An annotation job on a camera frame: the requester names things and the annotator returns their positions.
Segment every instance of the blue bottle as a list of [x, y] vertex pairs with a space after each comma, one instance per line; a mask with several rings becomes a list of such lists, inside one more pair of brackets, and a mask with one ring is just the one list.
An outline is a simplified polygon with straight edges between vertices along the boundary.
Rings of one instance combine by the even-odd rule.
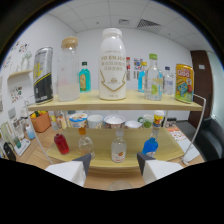
[[147, 67], [147, 62], [142, 62], [142, 71], [139, 72], [138, 77], [138, 91], [144, 93], [144, 87], [145, 87], [145, 70]]
[[87, 68], [87, 62], [82, 62], [82, 70], [79, 72], [80, 93], [91, 91], [91, 75]]
[[157, 135], [151, 134], [150, 138], [147, 141], [145, 141], [142, 154], [154, 158], [156, 150], [159, 146], [156, 139], [157, 139]]

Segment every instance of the shelf board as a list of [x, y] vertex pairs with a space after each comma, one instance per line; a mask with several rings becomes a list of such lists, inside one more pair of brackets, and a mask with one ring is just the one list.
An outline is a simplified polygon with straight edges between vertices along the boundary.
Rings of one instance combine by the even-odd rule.
[[20, 75], [25, 75], [25, 74], [28, 74], [28, 73], [30, 73], [32, 71], [33, 70], [25, 70], [25, 71], [21, 71], [21, 72], [14, 72], [14, 73], [9, 75], [8, 79], [11, 79], [13, 77], [17, 77], [17, 76], [20, 76]]
[[[111, 143], [116, 137], [115, 129], [86, 129], [86, 134], [93, 141], [95, 158], [90, 167], [96, 169], [133, 169], [139, 168], [137, 152], [141, 152], [145, 141], [149, 138], [152, 129], [124, 129], [124, 140], [127, 143], [125, 160], [115, 163], [111, 160]], [[62, 161], [71, 161], [81, 156], [78, 150], [79, 133], [77, 128], [66, 128], [63, 135], [69, 146], [69, 152], [61, 155], [55, 144], [48, 149], [47, 155]], [[160, 128], [158, 135], [159, 147], [155, 154], [157, 160], [169, 161], [184, 155], [183, 150], [174, 140], [166, 128]]]
[[102, 100], [99, 98], [99, 90], [88, 93], [80, 93], [80, 98], [70, 102], [60, 102], [58, 95], [50, 102], [32, 104], [28, 110], [186, 110], [202, 111], [202, 106], [192, 102], [191, 104], [178, 101], [174, 95], [163, 95], [161, 101], [151, 101], [144, 98], [144, 93], [138, 90], [127, 90], [123, 100]]

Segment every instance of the black bag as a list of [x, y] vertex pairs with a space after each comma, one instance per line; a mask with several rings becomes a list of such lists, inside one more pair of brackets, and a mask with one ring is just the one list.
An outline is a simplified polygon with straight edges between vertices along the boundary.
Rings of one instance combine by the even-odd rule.
[[14, 152], [12, 151], [12, 149], [10, 148], [9, 145], [11, 145], [12, 148], [13, 148], [13, 145], [10, 142], [5, 142], [5, 144], [3, 146], [5, 154], [6, 154], [6, 156], [8, 157], [9, 160], [16, 161], [16, 156], [15, 156]]

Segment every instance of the ceiling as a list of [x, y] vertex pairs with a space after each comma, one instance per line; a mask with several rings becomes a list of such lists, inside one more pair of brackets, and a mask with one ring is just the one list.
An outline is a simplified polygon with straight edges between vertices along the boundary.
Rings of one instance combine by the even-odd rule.
[[[188, 20], [152, 0], [73, 0], [47, 14], [57, 17], [76, 33], [111, 27], [145, 30], [173, 40], [190, 51], [214, 52]], [[124, 24], [119, 24], [119, 20], [125, 20]], [[138, 27], [141, 20], [146, 21]]]

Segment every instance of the gold lid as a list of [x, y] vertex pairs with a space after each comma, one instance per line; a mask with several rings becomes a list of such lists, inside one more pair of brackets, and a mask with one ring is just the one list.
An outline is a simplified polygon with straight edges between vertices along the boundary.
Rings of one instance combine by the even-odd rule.
[[67, 37], [61, 42], [61, 48], [76, 47], [78, 45], [77, 37]]

